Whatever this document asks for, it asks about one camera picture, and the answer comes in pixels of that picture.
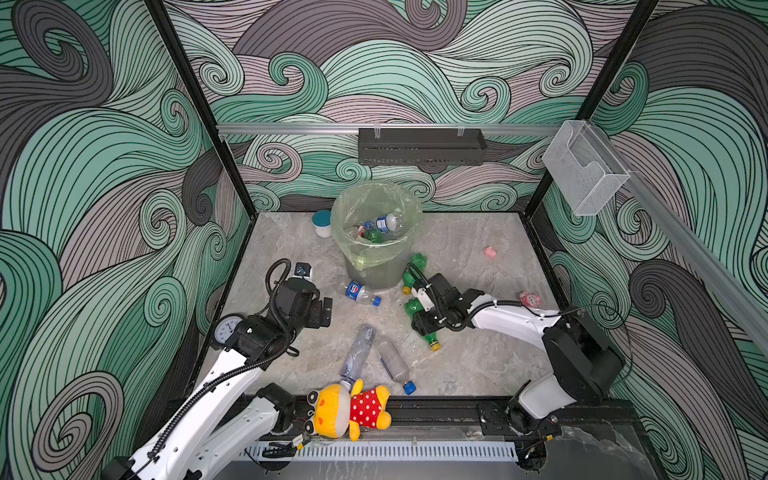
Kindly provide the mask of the clear bottle blue cap front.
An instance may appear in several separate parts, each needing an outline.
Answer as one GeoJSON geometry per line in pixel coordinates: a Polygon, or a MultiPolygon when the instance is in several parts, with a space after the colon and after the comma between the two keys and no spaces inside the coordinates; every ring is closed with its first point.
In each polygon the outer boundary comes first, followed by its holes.
{"type": "Polygon", "coordinates": [[[410,367],[400,354],[394,343],[389,339],[380,339],[376,343],[380,361],[391,380],[403,388],[406,395],[416,392],[410,367]]]}

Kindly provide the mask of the crushed clear bottle white cap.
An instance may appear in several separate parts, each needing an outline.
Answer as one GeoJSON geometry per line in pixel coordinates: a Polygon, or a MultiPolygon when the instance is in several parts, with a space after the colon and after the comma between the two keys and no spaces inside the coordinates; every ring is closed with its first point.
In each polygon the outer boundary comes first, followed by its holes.
{"type": "Polygon", "coordinates": [[[357,380],[361,378],[362,371],[373,347],[376,329],[364,324],[359,329],[357,336],[350,347],[344,364],[340,370],[340,383],[351,392],[357,380]]]}

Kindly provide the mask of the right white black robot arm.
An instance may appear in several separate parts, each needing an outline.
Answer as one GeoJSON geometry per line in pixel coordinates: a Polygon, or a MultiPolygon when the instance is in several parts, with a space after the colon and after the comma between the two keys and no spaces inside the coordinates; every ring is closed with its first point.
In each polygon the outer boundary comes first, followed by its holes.
{"type": "Polygon", "coordinates": [[[553,424],[551,414],[572,404],[600,404],[624,368],[624,356],[583,307],[545,310],[478,289],[460,292],[441,274],[415,278],[411,294],[418,303],[409,308],[411,327],[422,336],[476,328],[546,353],[552,372],[526,382],[508,403],[509,425],[516,433],[553,424]]]}

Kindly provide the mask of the blue label bottle white cap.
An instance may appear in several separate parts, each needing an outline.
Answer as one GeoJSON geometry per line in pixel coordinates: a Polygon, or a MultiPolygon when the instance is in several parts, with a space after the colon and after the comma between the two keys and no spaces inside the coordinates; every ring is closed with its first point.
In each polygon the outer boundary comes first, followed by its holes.
{"type": "Polygon", "coordinates": [[[389,213],[384,217],[384,227],[387,233],[397,233],[404,228],[405,220],[402,213],[389,213]]]}

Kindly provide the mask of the green sprite bottle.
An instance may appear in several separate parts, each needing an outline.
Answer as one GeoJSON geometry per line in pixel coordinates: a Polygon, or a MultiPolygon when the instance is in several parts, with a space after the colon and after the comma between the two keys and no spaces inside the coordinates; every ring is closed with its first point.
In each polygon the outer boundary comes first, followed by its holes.
{"type": "Polygon", "coordinates": [[[437,333],[434,330],[428,330],[427,324],[424,321],[424,308],[420,301],[416,298],[410,299],[405,304],[404,310],[410,318],[411,328],[428,344],[433,352],[439,351],[441,343],[437,333]]]}
{"type": "Polygon", "coordinates": [[[403,286],[401,291],[404,295],[410,295],[413,288],[424,277],[424,270],[427,264],[428,257],[423,253],[417,252],[411,255],[402,275],[403,286]]]}
{"type": "Polygon", "coordinates": [[[363,237],[370,241],[372,244],[381,244],[385,241],[384,234],[376,229],[366,230],[363,237]]]}

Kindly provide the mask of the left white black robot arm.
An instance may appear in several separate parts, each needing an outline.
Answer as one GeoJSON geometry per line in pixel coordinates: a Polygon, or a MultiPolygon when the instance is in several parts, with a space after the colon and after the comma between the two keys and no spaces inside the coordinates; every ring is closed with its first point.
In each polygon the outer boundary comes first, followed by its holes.
{"type": "Polygon", "coordinates": [[[116,457],[104,479],[211,479],[248,446],[292,427],[296,398],[270,383],[234,417],[227,414],[304,329],[327,328],[333,301],[309,280],[273,287],[262,315],[230,314],[214,330],[221,352],[161,430],[129,457],[116,457]]]}

